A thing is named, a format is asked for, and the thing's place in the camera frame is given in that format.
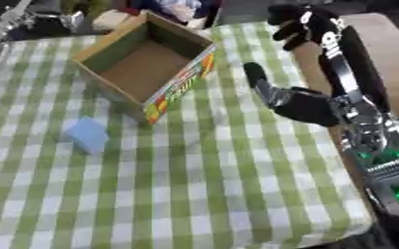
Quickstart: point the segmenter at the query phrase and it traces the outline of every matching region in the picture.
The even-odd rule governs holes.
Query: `robotic arm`
[[[290,51],[307,41],[322,48],[319,64],[332,92],[283,89],[268,83],[263,69],[247,63],[250,86],[278,115],[343,129],[342,150],[363,173],[373,203],[399,216],[399,118],[391,112],[385,87],[357,32],[337,16],[311,6],[270,7],[275,40]]]

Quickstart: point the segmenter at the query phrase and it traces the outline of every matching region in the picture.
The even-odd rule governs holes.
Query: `green tablecloth stripe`
[[[39,51],[40,53],[53,52],[53,50],[46,50],[46,48],[43,48],[44,44],[38,44],[38,46],[36,46],[36,45],[37,45],[36,43],[29,44],[28,47],[25,48],[23,56],[29,56],[31,54],[34,56],[34,53],[33,53],[34,50]],[[13,81],[13,83],[11,84],[11,87],[8,90],[17,91],[17,90],[19,90],[20,87],[22,87],[23,84],[29,84],[29,85],[37,84],[37,81],[35,81],[35,79],[29,79],[28,82],[25,82],[22,80],[22,77],[25,75],[27,70],[32,66],[34,66],[34,65],[29,65],[28,63],[24,63],[22,65],[17,64],[15,67],[15,71],[18,72],[18,77]],[[38,88],[37,86],[34,86],[34,88],[32,89],[32,92],[27,97],[27,101],[30,102],[31,100],[41,98],[42,95],[38,93],[39,90],[40,90],[40,88]],[[12,107],[12,104],[14,103],[14,99],[10,99],[9,101],[1,101],[1,102],[4,104],[4,108],[5,108],[4,110],[1,110],[1,111],[8,112],[10,110],[10,108]],[[19,119],[20,120],[22,120],[23,118],[33,119],[34,115],[35,115],[34,108],[25,108],[23,110],[22,116],[20,116]],[[29,129],[30,129],[30,127],[25,125],[25,123],[21,123],[18,126],[17,132],[15,133],[15,136],[11,140],[11,145],[19,146],[21,149],[14,150],[13,152],[10,152],[8,154],[7,158],[5,159],[5,161],[3,162],[3,164],[0,166],[1,172],[2,172],[2,174],[0,175],[0,217],[1,217],[1,214],[2,214],[2,211],[4,208],[4,206],[2,206],[1,204],[7,200],[10,190],[13,186],[15,175],[17,174],[18,168],[19,168],[19,163],[10,163],[10,161],[13,159],[18,159],[22,155],[23,147],[21,147],[20,145],[22,143],[25,143],[26,141],[25,141],[25,136],[22,136],[20,134],[25,134],[26,132],[28,132]]]
[[[216,51],[216,61],[219,61],[219,51]],[[206,81],[198,82],[193,92],[199,125],[199,142],[202,167],[207,190],[208,212],[211,229],[213,230],[213,248],[230,248],[233,246],[234,235],[229,220],[229,206],[225,196],[222,181],[223,173],[220,166],[218,145],[213,127],[217,125],[213,119],[213,106],[208,96],[209,85]]]
[[[71,55],[72,53],[77,52],[81,46],[80,43],[81,41],[76,41],[76,40],[65,40],[65,43],[67,46],[65,48],[60,48],[61,44],[57,41],[50,41],[46,40],[46,42],[49,44],[49,53],[46,54],[46,58],[50,58],[52,56],[56,56],[56,53],[59,51],[62,51],[63,53],[65,52],[65,48],[67,49],[67,54]],[[51,70],[53,69],[53,61],[51,59],[47,59],[46,62],[41,66],[39,69],[39,73],[41,74],[41,78],[37,79],[37,83],[41,88],[44,88],[46,84],[43,84],[47,82],[47,80],[50,77],[50,74],[52,73]],[[68,64],[65,63],[64,65],[64,71],[60,77],[60,85],[58,87],[58,91],[65,90],[66,92],[71,88],[71,83],[74,82],[74,75],[75,72],[71,70],[70,67],[68,67]],[[40,89],[38,87],[34,87],[35,89],[35,94],[38,94],[39,97],[42,97],[43,94],[40,94],[41,91],[44,91],[43,89]],[[62,108],[63,110],[66,107],[66,102],[61,102],[58,101],[60,97],[60,94],[57,94],[54,99],[54,103],[58,102],[58,105],[55,105],[55,108]],[[38,99],[32,99],[34,103],[38,103],[41,100]],[[38,110],[38,108],[28,108],[31,109],[33,112]],[[56,135],[61,134],[61,121],[63,120],[63,115],[60,115],[59,113],[55,112],[54,110],[44,110],[45,115],[50,115],[50,122],[47,127],[47,133],[44,134],[42,137],[41,142],[41,153],[43,153],[43,157],[40,157],[35,165],[37,165],[35,173],[32,178],[32,184],[30,185],[29,192],[27,194],[27,202],[25,203],[25,206],[22,210],[24,215],[21,216],[18,222],[18,228],[17,228],[17,233],[33,233],[36,230],[36,226],[38,223],[38,218],[39,214],[41,212],[44,196],[45,196],[45,191],[48,186],[48,182],[50,179],[50,171],[53,166],[53,162],[55,160],[55,144],[52,143],[44,143],[44,141],[54,139]],[[32,124],[33,122],[23,122],[22,124]],[[24,134],[31,134],[32,132],[26,131]],[[14,241],[12,244],[16,248],[29,248],[31,245],[31,237],[15,237]]]
[[[169,181],[170,181],[170,217],[172,219],[172,237],[174,248],[191,248],[192,225],[189,217],[188,178],[186,172],[186,144],[182,108],[178,106],[168,113],[169,139]]]
[[[108,141],[101,170],[101,178],[99,179],[98,201],[95,213],[95,229],[93,230],[92,245],[100,247],[110,247],[108,241],[112,238],[112,224],[116,223],[115,212],[116,205],[107,206],[107,203],[116,203],[116,191],[118,189],[118,172],[121,156],[121,139],[123,135],[122,117],[118,115],[118,109],[115,105],[109,108],[108,117]]]
[[[136,173],[134,178],[134,206],[132,248],[151,248],[153,240],[153,127],[142,126],[137,131]]]
[[[13,68],[13,77],[9,80],[8,88],[6,93],[0,99],[0,132],[3,127],[3,123],[7,120],[7,116],[4,115],[8,113],[12,108],[12,105],[15,101],[16,95],[19,88],[19,82],[22,79],[23,74],[29,67],[29,58],[33,55],[33,52],[36,48],[36,42],[29,42],[25,45],[23,52],[19,55],[19,59]]]
[[[247,44],[247,39],[249,38],[245,36],[240,27],[233,29],[233,31],[237,41],[238,53],[241,55],[242,60],[245,62],[255,61],[255,58],[252,56],[252,52],[250,51],[251,47]],[[265,35],[270,35],[266,30],[263,30],[262,32],[264,32]],[[268,53],[273,53],[273,51],[268,51],[267,48],[265,48],[265,44],[262,44],[262,47],[267,52],[266,57],[274,59],[274,56],[269,56]],[[273,60],[269,60],[268,63],[270,69],[273,71],[273,75],[277,78],[279,77],[279,81],[288,87],[290,84],[288,79],[285,77],[285,73],[282,71],[280,72],[281,64],[278,61]],[[267,119],[265,119],[267,116],[262,117],[261,114],[259,114],[259,116],[261,116],[260,119],[262,120],[262,130],[266,136],[265,140],[269,144],[268,147],[273,148],[273,150],[270,149],[272,160],[283,158],[285,152],[282,151],[283,145],[280,140],[279,131],[274,129],[274,125],[268,125],[275,123],[276,120],[272,114],[268,115]],[[286,159],[280,162],[275,161],[273,166],[275,175],[278,179],[279,187],[283,192],[282,196],[289,212],[290,224],[292,226],[294,236],[299,236],[302,233],[309,232],[310,226],[308,215],[298,192],[298,188],[296,187],[295,179],[293,178],[293,173],[291,170],[291,164]],[[293,238],[295,243],[299,243],[299,239],[297,239],[297,237]]]
[[[250,58],[250,47],[246,44],[246,39],[243,37],[240,26],[236,25],[231,31],[236,40],[236,47],[242,61],[252,61]],[[213,32],[214,37],[222,37],[222,30],[216,29]],[[228,61],[227,55],[222,54],[222,57],[217,57],[218,60]],[[256,163],[252,155],[252,148],[249,136],[247,134],[246,126],[249,121],[245,119],[242,111],[243,106],[240,104],[240,98],[237,96],[236,83],[232,77],[232,69],[227,70],[227,73],[220,73],[221,82],[227,81],[227,84],[233,84],[232,91],[224,95],[224,102],[228,110],[229,123],[231,127],[231,134],[233,137],[233,146],[236,151],[237,167],[240,177],[242,177],[242,187],[246,200],[246,207],[249,211],[249,219],[251,222],[253,242],[264,242],[272,239],[272,228],[269,222],[268,207],[263,199],[262,187],[259,182],[259,174],[256,169]]]
[[[283,71],[281,61],[279,61],[277,51],[271,44],[271,33],[263,26],[256,26],[256,35],[259,38],[262,49],[265,51],[266,63],[273,72],[271,81],[282,87],[291,87],[286,72]],[[274,124],[276,119],[274,115],[261,115],[261,124]],[[297,183],[292,171],[292,164],[286,157],[286,152],[281,141],[280,131],[275,125],[264,127],[265,141],[272,155],[274,172],[281,189],[283,200],[287,211],[289,212],[290,225],[294,236],[284,242],[284,246],[296,247],[301,241],[301,235],[311,231],[311,225],[308,213],[305,209],[301,193],[297,187]]]

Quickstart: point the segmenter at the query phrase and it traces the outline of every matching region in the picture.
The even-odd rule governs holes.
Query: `cardboard box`
[[[212,69],[214,50],[210,40],[143,12],[73,60],[130,116],[154,124]]]

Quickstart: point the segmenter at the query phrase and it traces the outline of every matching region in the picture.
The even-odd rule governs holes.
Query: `sponge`
[[[105,143],[109,140],[104,127],[90,117],[81,118],[74,126],[66,130],[65,134],[90,155],[103,152]]]

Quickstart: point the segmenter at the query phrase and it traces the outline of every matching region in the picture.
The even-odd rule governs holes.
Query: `green checkered tablecloth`
[[[372,220],[325,128],[268,110],[242,63],[304,86],[265,23],[221,26],[215,70],[157,124],[87,88],[68,57],[95,37],[17,42],[0,72],[0,249],[296,248]],[[110,136],[62,138],[83,116]]]

